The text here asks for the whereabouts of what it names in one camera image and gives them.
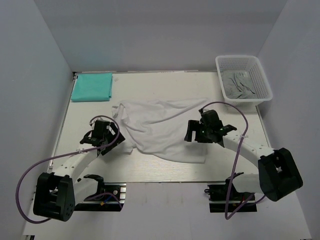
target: black clamp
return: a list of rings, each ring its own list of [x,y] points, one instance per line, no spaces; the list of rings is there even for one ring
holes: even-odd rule
[[[109,122],[105,120],[97,120],[94,123],[94,129],[88,131],[83,139],[80,141],[80,144],[91,144],[94,147],[100,147],[103,145],[107,145],[111,143],[118,134],[117,126],[114,122]],[[119,145],[125,140],[125,137],[119,132],[119,136],[116,141],[105,148],[98,149],[97,154],[101,154],[102,156],[106,153],[110,152],[114,147]]]
[[[237,128],[229,124],[224,126],[215,110],[203,112],[200,109],[199,112],[201,114],[200,121],[189,120],[184,140],[192,142],[192,133],[195,132],[194,140],[198,143],[217,143],[224,147],[223,136],[237,130]]]

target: white cloth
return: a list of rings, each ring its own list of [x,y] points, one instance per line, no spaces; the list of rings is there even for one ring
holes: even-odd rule
[[[255,99],[257,95],[247,72],[222,71],[225,95],[230,99]]]
[[[206,98],[186,100],[124,100],[112,107],[123,136],[144,154],[181,163],[203,163],[207,145],[184,141],[189,120],[200,120]]]
[[[118,154],[131,154],[134,147],[132,143],[129,140],[124,140],[121,142],[118,146],[115,146],[114,149],[112,149],[113,153]]]

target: robotic arm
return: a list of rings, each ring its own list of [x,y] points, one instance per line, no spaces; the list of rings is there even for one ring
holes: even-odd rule
[[[80,141],[78,150],[81,152],[92,146],[100,147],[111,143],[117,133],[118,129],[113,122],[97,120],[93,130],[87,132]],[[78,203],[92,195],[103,193],[103,177],[94,174],[85,175],[83,178],[79,176],[99,155],[105,155],[124,140],[119,132],[113,145],[73,155],[54,172],[43,172],[37,180],[33,213],[65,222],[71,217]]]
[[[224,148],[237,151],[241,134],[232,125],[223,126],[216,111],[200,110],[201,120],[189,120],[185,141],[199,143],[218,143]],[[67,221],[73,214],[75,206],[86,198],[104,193],[103,177],[88,174],[81,178],[81,173],[99,155],[105,155],[125,138],[113,122],[97,120],[93,130],[87,132],[80,141],[78,151],[52,173],[43,172],[36,185],[33,213],[35,215]],[[94,147],[108,147],[94,151],[82,152]],[[253,163],[259,174],[236,173],[232,182],[233,195],[241,193],[263,193],[270,200],[278,201],[289,193],[302,187],[303,181],[291,153],[285,149],[273,149],[245,138],[240,155]],[[229,178],[225,185],[216,191],[215,196],[226,199]]]
[[[200,121],[189,120],[184,140],[191,142],[195,132],[194,140],[198,143],[218,143],[236,152],[242,134],[232,125],[223,126],[215,110],[200,110],[200,114]],[[276,202],[303,185],[295,161],[285,148],[276,150],[246,137],[240,155],[253,163],[259,174],[236,173],[232,185],[238,193],[261,193]]]

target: white tabletop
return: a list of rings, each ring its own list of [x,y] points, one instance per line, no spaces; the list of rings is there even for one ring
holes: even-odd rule
[[[112,98],[108,102],[70,102],[56,154],[75,151],[84,134],[90,130],[89,120],[97,115],[112,116],[111,107],[121,100],[174,100],[209,98],[222,100],[218,74],[213,72],[164,72],[164,73],[119,73],[113,75]],[[240,131],[245,122],[241,115],[230,112],[221,104],[212,106],[222,122],[231,124]],[[247,135],[267,144],[264,129],[257,114],[246,114],[249,122]],[[235,153],[218,144],[208,145],[206,161],[180,163],[146,155],[134,149],[131,155],[114,155],[112,151],[90,164],[84,174],[99,174],[106,182],[209,182],[223,181],[230,176]],[[53,169],[65,159],[55,160]],[[257,173],[249,161],[241,158],[237,171]]]
[[[109,102],[70,102],[56,154],[74,151],[89,120],[96,115],[111,116],[111,107],[121,100],[174,100],[190,98],[223,99],[218,74],[214,72],[117,73],[113,75]],[[244,120],[221,104],[214,106],[224,125],[243,131]],[[246,113],[247,135],[267,144],[256,110]],[[278,202],[265,200],[256,213],[237,213],[231,220],[209,212],[205,183],[164,183],[224,181],[230,176],[235,153],[211,144],[205,163],[179,163],[144,155],[106,154],[93,161],[83,174],[98,174],[106,182],[128,183],[121,212],[75,212],[68,222],[51,220],[41,225],[27,223],[24,234],[36,240],[54,239],[306,239],[308,227],[295,193]],[[65,159],[55,160],[53,168]],[[240,158],[238,172],[257,173],[249,161]],[[33,219],[41,219],[29,213]]]

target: white mesh basket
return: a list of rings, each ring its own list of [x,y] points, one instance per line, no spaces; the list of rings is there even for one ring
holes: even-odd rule
[[[273,94],[268,83],[268,79],[260,64],[260,61],[255,56],[247,55],[225,55],[215,58],[216,68],[218,71],[219,81],[222,89],[224,101],[233,105],[258,105],[264,101],[270,101]],[[252,99],[231,99],[226,96],[224,84],[221,78],[222,71],[231,71],[243,73],[250,76],[255,90],[256,98]]]

